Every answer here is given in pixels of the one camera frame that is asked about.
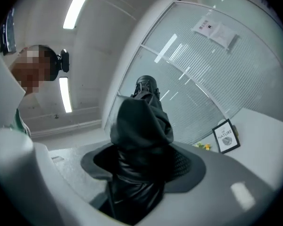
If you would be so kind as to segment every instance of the ceiling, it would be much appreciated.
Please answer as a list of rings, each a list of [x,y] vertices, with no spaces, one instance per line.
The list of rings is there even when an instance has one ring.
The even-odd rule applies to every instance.
[[[155,0],[86,0],[73,30],[63,29],[72,0],[19,0],[14,28],[17,51],[33,45],[70,53],[72,113],[65,113],[58,79],[24,97],[19,110],[32,134],[91,123],[100,127],[99,100],[105,96],[123,47]],[[9,66],[17,55],[4,56]]]

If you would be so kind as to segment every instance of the black hair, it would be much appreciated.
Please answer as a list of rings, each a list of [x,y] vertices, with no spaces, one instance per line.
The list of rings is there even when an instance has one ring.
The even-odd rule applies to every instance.
[[[44,55],[50,58],[50,81],[54,81],[61,70],[57,54],[46,45],[38,45],[39,51],[44,51]]]

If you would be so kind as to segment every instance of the black fabric cover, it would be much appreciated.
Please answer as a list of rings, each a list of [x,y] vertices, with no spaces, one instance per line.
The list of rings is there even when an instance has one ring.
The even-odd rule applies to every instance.
[[[143,91],[124,97],[110,131],[118,163],[112,180],[116,219],[135,225],[162,199],[173,165],[173,131],[160,101]]]

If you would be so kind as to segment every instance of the green shirt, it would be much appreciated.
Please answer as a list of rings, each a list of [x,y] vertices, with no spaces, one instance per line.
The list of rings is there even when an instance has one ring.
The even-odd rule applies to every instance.
[[[10,128],[21,131],[31,137],[30,130],[21,119],[18,109],[16,110],[15,118],[13,123],[10,125]]]

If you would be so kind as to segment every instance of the picture frame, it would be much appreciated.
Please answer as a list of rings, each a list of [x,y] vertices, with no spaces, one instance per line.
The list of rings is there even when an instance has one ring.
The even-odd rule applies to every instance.
[[[240,147],[240,142],[229,119],[212,130],[220,153],[225,154]]]

